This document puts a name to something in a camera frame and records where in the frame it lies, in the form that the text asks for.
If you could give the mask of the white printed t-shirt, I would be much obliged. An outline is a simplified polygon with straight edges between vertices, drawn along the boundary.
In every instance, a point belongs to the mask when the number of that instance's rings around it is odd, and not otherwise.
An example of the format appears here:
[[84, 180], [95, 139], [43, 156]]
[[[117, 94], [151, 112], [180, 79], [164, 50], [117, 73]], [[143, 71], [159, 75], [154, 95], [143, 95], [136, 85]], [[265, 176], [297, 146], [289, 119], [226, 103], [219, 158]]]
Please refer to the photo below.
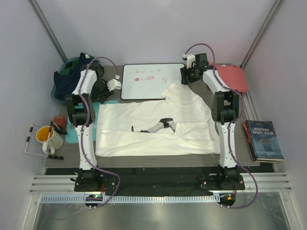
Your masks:
[[220, 154], [211, 110], [187, 85], [173, 83], [162, 100], [102, 104], [97, 157]]

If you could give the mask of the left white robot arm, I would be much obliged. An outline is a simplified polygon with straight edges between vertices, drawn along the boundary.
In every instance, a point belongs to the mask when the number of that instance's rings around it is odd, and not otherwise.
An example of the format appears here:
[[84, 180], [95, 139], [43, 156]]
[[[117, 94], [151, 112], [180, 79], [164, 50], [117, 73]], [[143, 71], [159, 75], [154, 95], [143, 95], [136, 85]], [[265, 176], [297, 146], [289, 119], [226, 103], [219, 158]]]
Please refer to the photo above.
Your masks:
[[80, 172], [97, 171], [93, 129], [96, 118], [92, 96], [104, 103], [113, 94], [102, 78], [104, 68], [95, 58], [80, 69], [80, 78], [72, 93], [65, 96], [68, 118], [74, 125], [80, 151]]

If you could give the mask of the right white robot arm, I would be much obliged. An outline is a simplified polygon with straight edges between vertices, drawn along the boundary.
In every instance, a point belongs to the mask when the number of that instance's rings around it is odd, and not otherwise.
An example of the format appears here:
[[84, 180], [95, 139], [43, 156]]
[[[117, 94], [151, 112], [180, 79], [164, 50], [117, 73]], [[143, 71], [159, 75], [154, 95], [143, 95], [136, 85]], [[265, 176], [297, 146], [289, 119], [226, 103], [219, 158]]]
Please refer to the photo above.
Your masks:
[[235, 152], [235, 122], [239, 116], [239, 95], [230, 90], [217, 74], [215, 66], [209, 65], [205, 53], [184, 54], [186, 66], [180, 69], [181, 83], [187, 85], [202, 80], [213, 93], [211, 115], [216, 123], [220, 140], [220, 159], [218, 166], [217, 185], [228, 189], [237, 178]]

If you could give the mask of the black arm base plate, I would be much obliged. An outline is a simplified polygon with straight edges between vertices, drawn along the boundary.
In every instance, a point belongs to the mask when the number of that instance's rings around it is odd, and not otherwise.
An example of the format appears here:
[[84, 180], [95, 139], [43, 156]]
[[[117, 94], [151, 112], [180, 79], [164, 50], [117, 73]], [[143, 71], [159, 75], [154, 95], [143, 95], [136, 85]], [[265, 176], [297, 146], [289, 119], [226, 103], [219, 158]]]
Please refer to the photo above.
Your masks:
[[243, 190], [259, 173], [273, 173], [270, 163], [250, 166], [246, 173], [239, 169], [241, 178], [225, 185], [218, 181], [217, 167], [158, 167], [110, 168], [113, 175], [100, 173], [100, 180], [91, 182], [87, 175], [78, 176], [76, 168], [48, 168], [48, 176], [67, 176], [75, 192], [114, 191], [118, 196], [202, 196], [210, 191]]

